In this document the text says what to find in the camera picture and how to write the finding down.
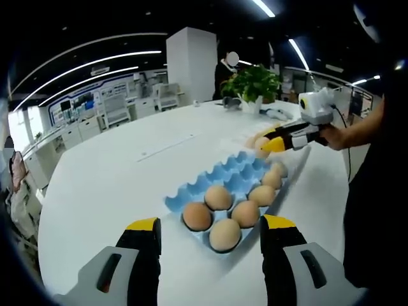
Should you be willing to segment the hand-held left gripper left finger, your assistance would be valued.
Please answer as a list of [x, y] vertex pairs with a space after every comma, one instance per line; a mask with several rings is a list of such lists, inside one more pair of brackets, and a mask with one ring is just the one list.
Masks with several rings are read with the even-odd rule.
[[78, 272], [78, 281], [58, 305], [157, 305], [161, 265], [161, 220], [131, 223], [115, 246], [99, 251]]

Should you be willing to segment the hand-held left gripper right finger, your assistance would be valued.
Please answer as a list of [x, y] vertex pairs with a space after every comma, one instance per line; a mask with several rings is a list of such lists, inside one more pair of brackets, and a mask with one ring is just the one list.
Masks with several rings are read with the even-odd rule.
[[346, 279], [342, 263], [306, 242], [293, 221], [262, 215], [260, 246], [268, 305], [357, 305], [365, 295]]

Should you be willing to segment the person's right hand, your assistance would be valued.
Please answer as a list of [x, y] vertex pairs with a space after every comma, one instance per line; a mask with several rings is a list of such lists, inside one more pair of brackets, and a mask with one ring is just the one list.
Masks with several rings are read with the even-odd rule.
[[333, 125], [326, 125], [320, 130], [320, 136], [327, 141], [327, 146], [333, 150], [343, 150], [348, 148], [347, 128], [337, 128]]

